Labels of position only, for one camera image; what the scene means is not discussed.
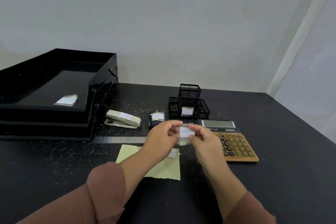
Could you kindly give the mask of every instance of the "gold calculator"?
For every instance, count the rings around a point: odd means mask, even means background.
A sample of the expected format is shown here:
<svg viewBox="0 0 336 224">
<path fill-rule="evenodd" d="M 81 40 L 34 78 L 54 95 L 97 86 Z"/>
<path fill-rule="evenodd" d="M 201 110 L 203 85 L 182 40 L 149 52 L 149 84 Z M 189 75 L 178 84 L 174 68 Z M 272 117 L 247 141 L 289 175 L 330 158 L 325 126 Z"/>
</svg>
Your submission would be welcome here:
<svg viewBox="0 0 336 224">
<path fill-rule="evenodd" d="M 211 130 L 222 142 L 226 161 L 258 162 L 254 150 L 231 120 L 198 120 L 198 124 Z"/>
</svg>

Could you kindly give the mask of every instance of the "yellow sticky note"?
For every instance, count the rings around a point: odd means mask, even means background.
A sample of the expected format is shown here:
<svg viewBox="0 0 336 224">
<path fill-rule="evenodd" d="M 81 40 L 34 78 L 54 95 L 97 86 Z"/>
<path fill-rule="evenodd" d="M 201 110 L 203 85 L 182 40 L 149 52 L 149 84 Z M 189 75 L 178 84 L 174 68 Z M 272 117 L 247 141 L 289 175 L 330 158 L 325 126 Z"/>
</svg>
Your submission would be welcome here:
<svg viewBox="0 0 336 224">
<path fill-rule="evenodd" d="M 120 163 L 129 156 L 137 153 L 140 149 L 141 147 L 138 146 L 123 144 L 119 151 L 116 163 Z M 180 154 L 178 149 L 175 150 L 176 150 L 175 158 L 171 157 L 165 158 L 155 167 L 149 170 L 149 172 L 145 175 L 145 177 L 174 179 L 180 181 L 181 180 Z"/>
</svg>

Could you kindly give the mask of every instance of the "white wall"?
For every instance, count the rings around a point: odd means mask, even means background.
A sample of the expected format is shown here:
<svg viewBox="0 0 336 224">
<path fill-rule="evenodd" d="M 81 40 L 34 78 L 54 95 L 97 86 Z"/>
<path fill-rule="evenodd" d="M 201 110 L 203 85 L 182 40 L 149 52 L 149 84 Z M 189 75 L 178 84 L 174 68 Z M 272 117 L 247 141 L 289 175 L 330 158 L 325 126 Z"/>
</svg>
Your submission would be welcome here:
<svg viewBox="0 0 336 224">
<path fill-rule="evenodd" d="M 336 143 L 336 0 L 328 0 L 275 99 Z"/>
<path fill-rule="evenodd" d="M 311 0 L 0 0 L 0 69 L 116 52 L 120 82 L 265 92 Z"/>
</svg>

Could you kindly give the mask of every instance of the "shirt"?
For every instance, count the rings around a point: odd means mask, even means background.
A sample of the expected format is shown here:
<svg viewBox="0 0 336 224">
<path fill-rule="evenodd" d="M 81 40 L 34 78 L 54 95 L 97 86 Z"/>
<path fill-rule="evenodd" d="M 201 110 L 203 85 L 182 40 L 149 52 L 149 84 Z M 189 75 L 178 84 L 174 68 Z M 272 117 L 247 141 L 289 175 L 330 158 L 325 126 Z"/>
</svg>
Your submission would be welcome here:
<svg viewBox="0 0 336 224">
<path fill-rule="evenodd" d="M 107 162 L 94 168 L 87 182 L 19 221 L 18 224 L 116 224 L 124 211 L 125 178 L 121 167 Z M 274 224 L 275 217 L 247 192 L 224 224 Z"/>
</svg>

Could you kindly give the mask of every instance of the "black mesh desk organizer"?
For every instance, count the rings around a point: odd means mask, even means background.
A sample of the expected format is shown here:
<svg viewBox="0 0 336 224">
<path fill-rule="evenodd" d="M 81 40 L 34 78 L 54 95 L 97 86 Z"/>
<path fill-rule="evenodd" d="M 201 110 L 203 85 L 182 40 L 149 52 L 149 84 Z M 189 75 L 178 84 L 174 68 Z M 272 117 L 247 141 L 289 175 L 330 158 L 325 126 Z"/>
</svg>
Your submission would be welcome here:
<svg viewBox="0 0 336 224">
<path fill-rule="evenodd" d="M 0 139 L 90 141 L 118 88 L 117 55 L 54 49 L 0 78 Z M 73 106 L 54 105 L 73 94 Z"/>
<path fill-rule="evenodd" d="M 180 84 L 178 97 L 169 98 L 169 117 L 171 119 L 208 119 L 210 111 L 204 99 L 200 99 L 201 88 L 193 84 Z M 182 115 L 182 108 L 193 108 L 193 114 Z"/>
</svg>

